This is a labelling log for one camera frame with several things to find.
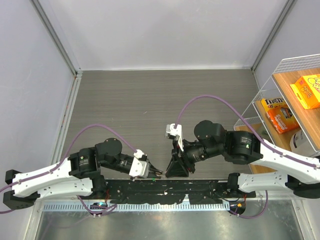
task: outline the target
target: wood grain floor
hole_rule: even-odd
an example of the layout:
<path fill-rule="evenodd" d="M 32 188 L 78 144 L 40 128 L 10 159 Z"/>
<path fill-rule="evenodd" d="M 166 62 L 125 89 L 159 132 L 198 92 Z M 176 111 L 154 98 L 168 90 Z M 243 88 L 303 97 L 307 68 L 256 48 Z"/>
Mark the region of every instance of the wood grain floor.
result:
<path fill-rule="evenodd" d="M 257 93 L 250 70 L 126 70 L 85 71 L 77 94 L 64 150 L 83 127 L 105 124 L 122 135 L 135 148 L 144 151 L 151 163 L 165 170 L 171 159 L 172 143 L 165 138 L 167 124 L 174 123 L 191 98 L 201 94 L 222 97 L 242 113 Z M 200 99 L 185 111 L 181 124 L 183 137 L 195 140 L 194 127 L 202 120 L 221 123 L 233 130 L 236 115 L 213 99 Z M 87 130 L 71 152 L 92 147 L 112 133 Z M 122 152 L 132 155 L 123 145 Z M 105 178 L 127 178 L 123 173 L 102 170 Z M 225 162 L 218 156 L 196 164 L 191 178 L 227 178 L 229 173 L 250 173 L 248 166 Z"/>

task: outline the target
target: gray floor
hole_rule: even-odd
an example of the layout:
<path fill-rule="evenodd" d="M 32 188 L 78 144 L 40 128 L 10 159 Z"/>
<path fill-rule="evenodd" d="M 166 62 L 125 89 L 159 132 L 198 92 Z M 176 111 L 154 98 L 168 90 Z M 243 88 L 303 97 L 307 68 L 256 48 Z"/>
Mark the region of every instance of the gray floor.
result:
<path fill-rule="evenodd" d="M 166 170 L 172 143 L 164 137 L 165 128 L 176 121 L 188 100 L 201 94 L 217 95 L 242 113 L 256 93 L 257 85 L 248 69 L 85 71 L 64 149 L 83 127 L 102 123 L 144 151 L 156 168 Z M 194 127 L 202 120 L 221 123 L 227 130 L 233 130 L 237 117 L 223 103 L 200 99 L 182 117 L 185 139 L 195 140 Z M 110 137 L 112 133 L 104 129 L 90 129 L 78 139 L 71 152 L 92 147 Z M 127 146 L 123 146 L 122 152 L 132 154 Z M 218 156 L 197 163 L 191 177 L 220 179 L 232 172 L 250 173 L 250 169 L 225 162 Z M 103 170 L 103 174 L 106 178 L 128 177 L 111 170 Z"/>
<path fill-rule="evenodd" d="M 264 202 L 247 201 L 245 215 L 254 216 Z M 89 218 L 86 212 L 44 212 L 37 240 L 302 240 L 290 200 L 269 201 L 256 219 L 226 211 L 116 212 Z"/>

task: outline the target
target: white wall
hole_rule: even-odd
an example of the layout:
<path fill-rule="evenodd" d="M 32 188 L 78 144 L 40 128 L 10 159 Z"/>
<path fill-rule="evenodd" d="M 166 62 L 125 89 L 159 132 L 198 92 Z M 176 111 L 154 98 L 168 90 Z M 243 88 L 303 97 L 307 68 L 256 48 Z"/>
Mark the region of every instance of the white wall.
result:
<path fill-rule="evenodd" d="M 298 0 L 256 70 L 259 87 L 282 59 L 320 54 L 319 0 Z"/>
<path fill-rule="evenodd" d="M 29 1 L 1 1 L 0 36 L 2 187 L 6 170 L 50 163 L 73 77 Z M 31 210 L 0 215 L 0 239 L 23 239 Z"/>
<path fill-rule="evenodd" d="M 251 67 L 286 0 L 49 2 L 83 70 L 119 70 Z"/>

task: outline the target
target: white container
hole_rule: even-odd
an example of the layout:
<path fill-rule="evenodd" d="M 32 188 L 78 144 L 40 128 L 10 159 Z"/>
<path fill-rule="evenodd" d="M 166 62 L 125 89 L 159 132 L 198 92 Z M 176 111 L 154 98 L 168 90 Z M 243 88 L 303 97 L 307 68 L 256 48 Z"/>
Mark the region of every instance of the white container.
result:
<path fill-rule="evenodd" d="M 315 153 L 304 131 L 297 131 L 290 140 L 291 151 L 295 154 L 310 157 Z"/>

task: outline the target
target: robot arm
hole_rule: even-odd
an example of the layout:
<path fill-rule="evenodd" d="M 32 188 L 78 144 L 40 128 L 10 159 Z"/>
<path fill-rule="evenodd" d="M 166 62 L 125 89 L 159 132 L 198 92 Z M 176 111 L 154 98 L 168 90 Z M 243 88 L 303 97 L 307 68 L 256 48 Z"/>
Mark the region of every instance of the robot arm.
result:
<path fill-rule="evenodd" d="M 261 174 L 231 173 L 227 189 L 235 193 L 250 193 L 264 190 L 288 190 L 304 198 L 320 198 L 319 159 L 305 157 L 269 143 L 267 148 L 247 131 L 226 131 L 221 124 L 204 120 L 194 128 L 198 139 L 189 142 L 182 138 L 182 127 L 178 125 L 178 134 L 174 124 L 166 128 L 166 136 L 173 139 L 171 161 L 165 175 L 170 177 L 188 177 L 194 173 L 195 163 L 223 155 L 227 162 L 233 164 L 261 165 L 278 171 Z M 316 167 L 288 159 L 291 156 Z"/>
<path fill-rule="evenodd" d="M 5 182 L 8 185 L 14 182 L 18 184 L 4 193 L 3 203 L 16 210 L 47 198 L 82 196 L 83 199 L 99 199 L 106 194 L 107 189 L 101 167 L 127 173 L 132 178 L 160 178 L 162 174 L 141 150 L 137 150 L 133 156 L 122 154 L 122 144 L 116 138 L 109 138 L 95 147 L 83 148 L 71 154 L 58 169 L 51 171 L 56 165 L 26 173 L 7 171 Z M 49 174 L 20 182 L 45 172 Z"/>

